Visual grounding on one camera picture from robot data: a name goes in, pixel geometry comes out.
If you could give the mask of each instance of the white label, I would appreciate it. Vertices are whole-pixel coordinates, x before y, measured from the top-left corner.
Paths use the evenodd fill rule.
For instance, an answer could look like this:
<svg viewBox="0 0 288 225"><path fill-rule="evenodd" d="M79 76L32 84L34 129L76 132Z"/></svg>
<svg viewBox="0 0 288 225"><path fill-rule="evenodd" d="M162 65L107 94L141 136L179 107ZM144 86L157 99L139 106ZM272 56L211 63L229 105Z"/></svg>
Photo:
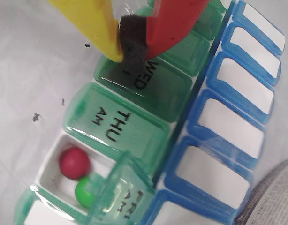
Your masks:
<svg viewBox="0 0 288 225"><path fill-rule="evenodd" d="M253 158L258 158L264 133L215 99L208 99L198 123Z"/></svg>
<svg viewBox="0 0 288 225"><path fill-rule="evenodd" d="M172 202L165 202L153 225L220 225L220 223Z"/></svg>
<svg viewBox="0 0 288 225"><path fill-rule="evenodd" d="M277 77L280 61L262 46L252 35L241 27L236 27L231 43L239 45L248 55L260 64L273 78Z"/></svg>
<svg viewBox="0 0 288 225"><path fill-rule="evenodd" d="M220 1L226 10L229 9L230 4L232 3L232 0L220 0Z"/></svg>
<svg viewBox="0 0 288 225"><path fill-rule="evenodd" d="M280 50L284 50L285 36L280 33L268 20L266 20L258 11L251 5L246 5L243 15L254 23L265 35L267 35Z"/></svg>
<svg viewBox="0 0 288 225"><path fill-rule="evenodd" d="M273 102L273 92L234 60L230 58L223 60L217 78L238 91L263 113L269 114Z"/></svg>
<svg viewBox="0 0 288 225"><path fill-rule="evenodd" d="M38 200L33 204L24 225L77 225L69 220L73 219L71 216L66 215L68 218L62 217Z"/></svg>
<svg viewBox="0 0 288 225"><path fill-rule="evenodd" d="M233 209L240 207L250 186L235 171L194 146L188 147L176 175Z"/></svg>

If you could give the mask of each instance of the green pill organizer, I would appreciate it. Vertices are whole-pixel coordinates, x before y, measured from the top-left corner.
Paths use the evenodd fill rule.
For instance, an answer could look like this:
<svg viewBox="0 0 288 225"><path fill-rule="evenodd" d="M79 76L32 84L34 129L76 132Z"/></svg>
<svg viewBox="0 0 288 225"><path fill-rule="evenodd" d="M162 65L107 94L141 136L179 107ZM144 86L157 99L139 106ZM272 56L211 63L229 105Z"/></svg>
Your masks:
<svg viewBox="0 0 288 225"><path fill-rule="evenodd" d="M137 14L151 15L153 4ZM232 225L249 196L284 41L245 2L210 0L188 36L147 61L144 74L103 56L71 100L14 225ZM248 83L256 94L243 88ZM91 164L79 180L60 170L71 147Z"/></svg>

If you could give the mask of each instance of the translucent green plastic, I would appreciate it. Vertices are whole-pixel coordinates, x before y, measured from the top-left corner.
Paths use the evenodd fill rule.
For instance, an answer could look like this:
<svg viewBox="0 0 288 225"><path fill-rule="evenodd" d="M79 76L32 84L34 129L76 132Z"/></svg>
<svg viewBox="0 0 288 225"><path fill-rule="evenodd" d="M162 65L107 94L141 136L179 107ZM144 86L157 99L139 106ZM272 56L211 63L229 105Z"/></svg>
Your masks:
<svg viewBox="0 0 288 225"><path fill-rule="evenodd" d="M178 119L192 86L187 75L159 58L147 61L145 72L138 75L102 57L95 79L167 122Z"/></svg>
<svg viewBox="0 0 288 225"><path fill-rule="evenodd" d="M210 43L194 32L159 57L189 76L197 76L207 59Z"/></svg>
<svg viewBox="0 0 288 225"><path fill-rule="evenodd" d="M212 6L214 9L216 9L220 13L226 12L226 9L224 8L220 0L210 0L208 5Z"/></svg>
<svg viewBox="0 0 288 225"><path fill-rule="evenodd" d="M151 7L154 7L154 2L155 2L155 0L148 0L147 1L148 5ZM226 9L224 8L224 6L222 5L220 0L210 0L208 5L214 7L214 9L216 9L220 13L226 12Z"/></svg>
<svg viewBox="0 0 288 225"><path fill-rule="evenodd" d="M64 129L108 157L117 160L130 151L152 174L166 151L169 125L95 83L71 101Z"/></svg>
<svg viewBox="0 0 288 225"><path fill-rule="evenodd" d="M138 224L154 196L152 182L127 152L118 160L94 202L89 224Z"/></svg>
<svg viewBox="0 0 288 225"><path fill-rule="evenodd" d="M222 20L222 14L207 5L192 29L207 40L213 40L218 35Z"/></svg>

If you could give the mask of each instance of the white surface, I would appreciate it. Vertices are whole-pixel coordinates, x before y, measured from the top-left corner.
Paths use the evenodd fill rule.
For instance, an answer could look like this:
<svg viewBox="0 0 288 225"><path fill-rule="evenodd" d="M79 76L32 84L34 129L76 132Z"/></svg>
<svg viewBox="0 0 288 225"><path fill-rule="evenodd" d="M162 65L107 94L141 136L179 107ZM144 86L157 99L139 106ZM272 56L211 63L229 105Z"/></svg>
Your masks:
<svg viewBox="0 0 288 225"><path fill-rule="evenodd" d="M222 61L217 78L229 84L263 113L269 114L273 102L273 92L233 59L225 58Z"/></svg>
<svg viewBox="0 0 288 225"><path fill-rule="evenodd" d="M215 99L208 99L198 123L253 158L261 152L264 133Z"/></svg>
<svg viewBox="0 0 288 225"><path fill-rule="evenodd" d="M240 207L250 186L239 174L194 146L186 150L176 175L234 209Z"/></svg>
<svg viewBox="0 0 288 225"><path fill-rule="evenodd" d="M146 0L114 0L115 14ZM288 0L247 0L286 36L282 74L254 185L288 158ZM0 225L34 182L72 96L92 79L100 53L46 0L0 0ZM32 122L34 113L41 120Z"/></svg>
<svg viewBox="0 0 288 225"><path fill-rule="evenodd" d="M78 181L63 176L59 167L60 155L70 147L78 147L87 153L91 162L90 174L97 173L106 178L115 165L114 160L62 131L39 170L36 184L86 215L88 210L82 207L75 197Z"/></svg>
<svg viewBox="0 0 288 225"><path fill-rule="evenodd" d="M35 201L24 225L76 225L45 206L41 201Z"/></svg>
<svg viewBox="0 0 288 225"><path fill-rule="evenodd" d="M172 202L165 202L153 225L220 225Z"/></svg>
<svg viewBox="0 0 288 225"><path fill-rule="evenodd" d="M236 27L230 42L239 45L240 48L260 64L273 78L277 78L280 61L250 35L250 33L241 27Z"/></svg>
<svg viewBox="0 0 288 225"><path fill-rule="evenodd" d="M225 9L229 9L232 0L220 0Z"/></svg>
<svg viewBox="0 0 288 225"><path fill-rule="evenodd" d="M272 24L266 20L256 9L251 5L246 5L243 15L254 23L264 34L267 35L282 51L284 50L285 36L280 33Z"/></svg>

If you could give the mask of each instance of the dark speck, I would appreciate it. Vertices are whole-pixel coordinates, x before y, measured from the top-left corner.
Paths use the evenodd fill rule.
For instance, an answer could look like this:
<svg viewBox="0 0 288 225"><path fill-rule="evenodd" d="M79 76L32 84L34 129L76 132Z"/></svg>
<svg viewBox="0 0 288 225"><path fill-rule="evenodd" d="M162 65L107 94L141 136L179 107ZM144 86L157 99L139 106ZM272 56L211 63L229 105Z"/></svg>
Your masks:
<svg viewBox="0 0 288 225"><path fill-rule="evenodd" d="M35 113L34 117L32 118L32 121L33 122L38 121L40 116L41 116L40 114Z"/></svg>

